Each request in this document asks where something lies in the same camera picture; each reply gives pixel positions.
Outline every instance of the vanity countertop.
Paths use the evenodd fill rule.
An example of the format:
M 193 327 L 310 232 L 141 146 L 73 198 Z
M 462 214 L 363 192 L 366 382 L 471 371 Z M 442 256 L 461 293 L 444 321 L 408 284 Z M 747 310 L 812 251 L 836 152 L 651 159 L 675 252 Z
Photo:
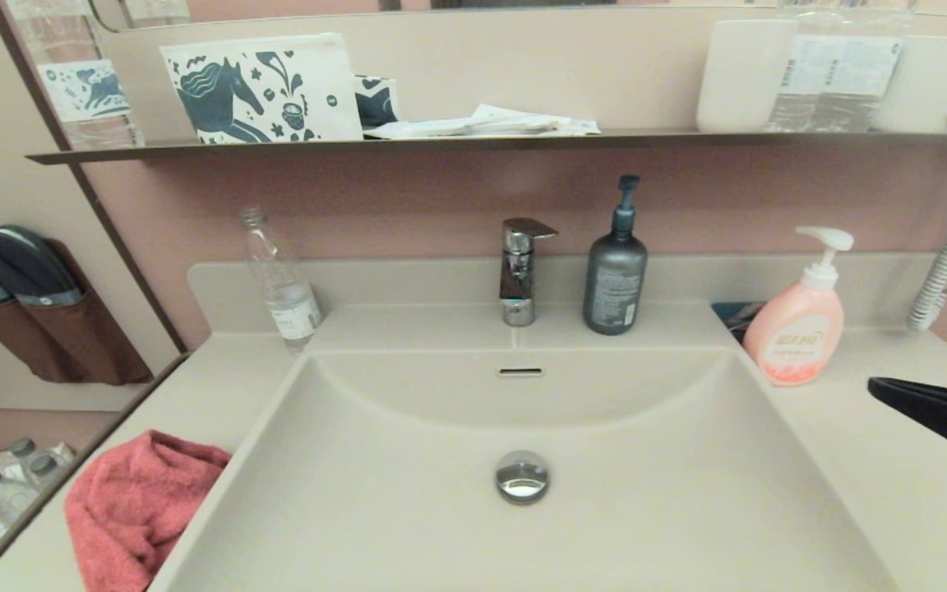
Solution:
M 406 315 L 439 315 L 442 322 L 469 322 L 471 329 L 489 319 L 502 325 L 497 312 L 485 306 L 430 307 L 428 313 L 426 307 L 339 308 L 313 344 L 320 341 L 314 349 L 338 348 L 339 340 L 361 326 L 367 340 L 358 346 L 376 348 L 388 338 L 383 327 L 406 325 Z M 680 327 L 691 345 L 725 345 L 728 340 L 707 303 L 646 303 L 641 315 L 628 334 L 638 345 Z M 464 317 L 468 320 L 456 320 Z M 529 346 L 570 340 L 581 330 L 578 319 L 575 305 L 544 307 L 537 323 L 522 330 L 521 339 Z M 440 331 L 440 323 L 428 325 L 432 329 L 423 333 L 454 334 Z M 147 428 L 236 450 L 293 365 L 275 334 L 215 333 L 101 450 Z M 931 333 L 853 327 L 819 380 L 770 389 L 768 396 L 864 529 L 898 587 L 905 592 L 947 590 L 947 441 L 873 400 L 865 390 L 869 376 L 947 386 L 947 344 Z M 0 558 L 1 592 L 12 592 L 18 582 L 29 592 L 82 592 L 64 521 L 66 491 Z

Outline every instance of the white sink basin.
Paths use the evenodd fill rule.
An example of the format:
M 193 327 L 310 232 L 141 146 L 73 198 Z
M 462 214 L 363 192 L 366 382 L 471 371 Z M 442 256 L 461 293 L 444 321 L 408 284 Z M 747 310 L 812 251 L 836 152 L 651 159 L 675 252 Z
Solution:
M 736 349 L 313 354 L 251 438 L 154 590 L 897 589 Z

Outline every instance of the white mug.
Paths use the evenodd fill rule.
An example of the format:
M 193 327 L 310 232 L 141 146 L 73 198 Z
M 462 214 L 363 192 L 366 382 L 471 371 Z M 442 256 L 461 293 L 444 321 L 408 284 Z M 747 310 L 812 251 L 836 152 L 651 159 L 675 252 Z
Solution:
M 696 108 L 701 132 L 763 131 L 773 115 L 797 29 L 793 19 L 714 23 Z
M 947 134 L 947 37 L 909 37 L 872 127 Z

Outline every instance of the metal shelf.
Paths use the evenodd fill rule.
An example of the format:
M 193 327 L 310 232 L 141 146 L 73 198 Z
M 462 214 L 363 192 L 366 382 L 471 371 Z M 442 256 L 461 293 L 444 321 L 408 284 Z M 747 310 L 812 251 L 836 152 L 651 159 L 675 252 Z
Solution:
M 700 134 L 683 128 L 607 130 L 600 136 L 435 138 L 346 142 L 266 143 L 265 145 L 198 145 L 158 143 L 132 149 L 73 150 L 29 155 L 38 164 L 83 164 L 165 158 L 284 156 L 288 154 L 428 153 L 481 150 L 601 150 L 672 146 L 947 146 L 946 134 Z

